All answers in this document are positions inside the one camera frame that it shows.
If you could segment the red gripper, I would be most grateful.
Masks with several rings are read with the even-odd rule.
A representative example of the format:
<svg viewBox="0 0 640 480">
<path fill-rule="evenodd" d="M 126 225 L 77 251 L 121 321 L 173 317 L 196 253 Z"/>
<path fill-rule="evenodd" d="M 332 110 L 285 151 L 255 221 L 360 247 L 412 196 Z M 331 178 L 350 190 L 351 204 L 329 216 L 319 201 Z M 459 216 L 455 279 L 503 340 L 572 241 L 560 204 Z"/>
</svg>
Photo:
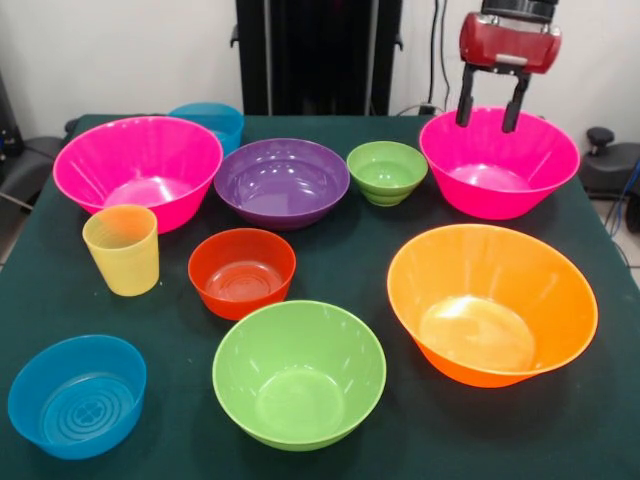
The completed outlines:
<svg viewBox="0 0 640 480">
<path fill-rule="evenodd" d="M 477 12 L 467 14 L 459 37 L 460 56 L 466 64 L 456 124 L 469 124 L 476 67 L 489 70 L 499 66 L 521 68 L 526 73 L 517 74 L 518 81 L 502 123 L 502 131 L 512 133 L 529 87 L 528 73 L 545 74 L 555 62 L 561 43 L 561 31 L 554 25 Z"/>
</svg>

